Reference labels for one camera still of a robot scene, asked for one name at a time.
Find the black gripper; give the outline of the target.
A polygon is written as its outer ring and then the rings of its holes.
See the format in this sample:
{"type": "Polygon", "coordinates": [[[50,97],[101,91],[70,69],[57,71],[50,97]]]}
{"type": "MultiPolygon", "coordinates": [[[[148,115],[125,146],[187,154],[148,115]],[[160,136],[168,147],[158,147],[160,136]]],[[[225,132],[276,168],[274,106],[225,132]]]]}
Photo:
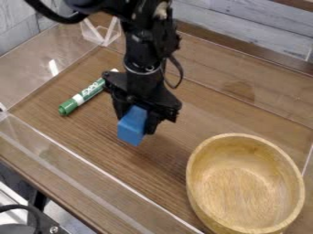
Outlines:
{"type": "Polygon", "coordinates": [[[146,109],[146,134],[156,134],[164,120],[176,122],[183,102],[164,85],[161,75],[138,75],[132,72],[105,71],[106,90],[112,94],[113,106],[121,119],[133,105],[146,109]]]}

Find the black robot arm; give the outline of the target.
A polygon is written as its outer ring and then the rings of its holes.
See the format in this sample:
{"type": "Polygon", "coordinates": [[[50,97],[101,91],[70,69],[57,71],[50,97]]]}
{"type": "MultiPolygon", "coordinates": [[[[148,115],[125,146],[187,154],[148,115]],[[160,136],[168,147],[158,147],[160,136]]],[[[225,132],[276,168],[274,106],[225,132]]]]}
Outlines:
{"type": "Polygon", "coordinates": [[[181,35],[173,17],[173,0],[65,0],[74,10],[70,16],[53,11],[41,0],[23,0],[35,11],[62,24],[77,24],[105,12],[121,20],[126,38],[124,72],[102,75],[112,94],[117,116],[124,118],[134,106],[148,112],[144,133],[153,134],[158,125],[175,122],[183,102],[172,90],[179,87],[165,76],[167,64],[181,64],[175,56],[181,35]]]}

